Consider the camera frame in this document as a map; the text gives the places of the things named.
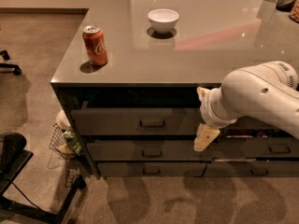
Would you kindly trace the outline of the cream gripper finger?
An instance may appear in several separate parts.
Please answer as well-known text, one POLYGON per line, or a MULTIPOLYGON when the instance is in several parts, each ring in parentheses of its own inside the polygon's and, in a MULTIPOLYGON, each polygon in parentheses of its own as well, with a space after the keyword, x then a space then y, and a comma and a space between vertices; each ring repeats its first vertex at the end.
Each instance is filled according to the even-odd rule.
POLYGON ((197 152, 201 152, 205 150, 213 140, 214 138, 211 135, 205 134, 205 135, 197 136, 194 140, 193 149, 197 152))

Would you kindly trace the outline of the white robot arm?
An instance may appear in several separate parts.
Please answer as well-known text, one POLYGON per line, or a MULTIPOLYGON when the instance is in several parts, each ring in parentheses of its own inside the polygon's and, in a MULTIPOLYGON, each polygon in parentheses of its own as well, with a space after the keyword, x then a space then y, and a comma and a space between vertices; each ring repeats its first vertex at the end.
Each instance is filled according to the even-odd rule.
POLYGON ((297 85, 295 69, 288 63, 273 61, 236 69, 218 88, 199 87, 197 94, 203 122, 197 128, 193 149, 205 150, 221 129, 244 116, 299 138, 297 85))

